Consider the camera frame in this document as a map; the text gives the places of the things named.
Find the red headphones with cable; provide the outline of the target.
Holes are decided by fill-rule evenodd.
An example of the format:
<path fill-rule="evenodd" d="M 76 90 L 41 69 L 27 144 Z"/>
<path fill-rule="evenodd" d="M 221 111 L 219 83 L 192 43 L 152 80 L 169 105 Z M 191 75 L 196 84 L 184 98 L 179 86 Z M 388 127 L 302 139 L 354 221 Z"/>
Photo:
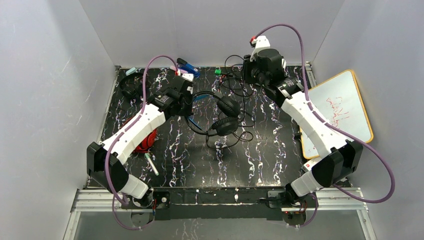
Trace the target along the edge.
<path fill-rule="evenodd" d="M 154 129 L 152 132 L 150 132 L 146 138 L 144 138 L 139 145 L 136 146 L 136 148 L 132 151 L 135 154 L 139 153 L 147 153 L 149 149 L 153 146 L 155 143 L 157 137 L 157 129 Z"/>

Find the blue black headphones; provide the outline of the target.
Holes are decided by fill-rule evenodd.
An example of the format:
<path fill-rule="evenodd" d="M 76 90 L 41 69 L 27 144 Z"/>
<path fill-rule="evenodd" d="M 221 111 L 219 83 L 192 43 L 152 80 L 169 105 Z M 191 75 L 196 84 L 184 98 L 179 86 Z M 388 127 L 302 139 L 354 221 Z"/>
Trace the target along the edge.
<path fill-rule="evenodd" d="M 239 128 L 246 128 L 247 125 L 243 125 L 246 116 L 251 117 L 252 115 L 242 109 L 237 101 L 230 98 L 229 96 L 225 96 L 222 93 L 216 91 L 203 90 L 195 93 L 193 95 L 193 101 L 197 101 L 202 97 L 212 96 L 217 100 L 216 106 L 224 114 L 223 118 L 218 118 L 207 130 L 199 127 L 191 117 L 185 116 L 184 120 L 187 126 L 196 134 L 205 137 L 205 144 L 209 149 L 213 150 L 223 150 L 228 149 L 239 142 L 250 142 L 254 139 L 253 134 L 250 131 L 242 131 L 240 134 L 236 134 L 236 131 Z M 233 144 L 225 145 L 225 146 L 212 146 L 209 144 L 209 139 L 211 137 L 226 137 L 232 135 L 235 137 L 236 141 Z"/>

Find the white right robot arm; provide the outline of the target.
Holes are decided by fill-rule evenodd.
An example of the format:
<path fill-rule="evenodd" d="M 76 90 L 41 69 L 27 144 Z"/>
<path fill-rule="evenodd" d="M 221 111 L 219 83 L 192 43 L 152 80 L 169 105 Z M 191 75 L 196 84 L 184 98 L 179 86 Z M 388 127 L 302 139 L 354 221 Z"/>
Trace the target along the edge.
<path fill-rule="evenodd" d="M 311 170 L 288 183 L 280 198 L 294 204 L 304 196 L 327 188 L 358 167 L 363 146 L 326 125 L 322 114 L 306 97 L 307 85 L 285 76 L 283 57 L 264 35 L 250 40 L 252 54 L 243 57 L 243 78 L 260 86 L 265 95 L 288 114 L 311 140 L 320 160 Z"/>

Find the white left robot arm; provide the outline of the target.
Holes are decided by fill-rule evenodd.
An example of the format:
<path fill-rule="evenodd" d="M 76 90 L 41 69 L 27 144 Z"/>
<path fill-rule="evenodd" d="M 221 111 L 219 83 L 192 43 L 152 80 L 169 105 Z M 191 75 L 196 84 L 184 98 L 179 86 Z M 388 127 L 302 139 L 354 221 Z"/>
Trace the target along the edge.
<path fill-rule="evenodd" d="M 87 174 L 110 193 L 122 193 L 141 200 L 151 193 L 148 184 L 127 172 L 124 165 L 136 147 L 150 133 L 173 116 L 192 113 L 194 76 L 183 73 L 169 86 L 153 93 L 140 110 L 112 137 L 92 142 L 86 150 Z"/>

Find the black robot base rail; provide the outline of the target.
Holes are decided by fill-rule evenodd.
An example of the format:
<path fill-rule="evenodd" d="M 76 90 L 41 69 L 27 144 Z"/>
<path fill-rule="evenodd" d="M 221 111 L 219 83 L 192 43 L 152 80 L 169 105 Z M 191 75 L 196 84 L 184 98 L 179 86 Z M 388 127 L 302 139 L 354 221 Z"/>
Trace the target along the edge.
<path fill-rule="evenodd" d="M 283 220 L 299 204 L 284 203 L 282 187 L 163 187 L 152 197 L 159 221 L 179 219 Z"/>

